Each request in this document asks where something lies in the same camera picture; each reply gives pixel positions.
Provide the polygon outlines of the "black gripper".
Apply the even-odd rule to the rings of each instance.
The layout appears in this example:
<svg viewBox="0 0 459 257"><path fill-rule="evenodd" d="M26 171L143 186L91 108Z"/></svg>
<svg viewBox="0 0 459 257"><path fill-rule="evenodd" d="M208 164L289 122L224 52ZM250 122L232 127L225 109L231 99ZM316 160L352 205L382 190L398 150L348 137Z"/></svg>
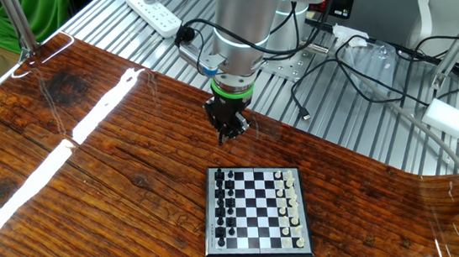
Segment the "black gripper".
<svg viewBox="0 0 459 257"><path fill-rule="evenodd" d="M249 127L241 112L251 103L252 97L212 97L206 103L206 113L218 135L219 145L241 136Z"/></svg>

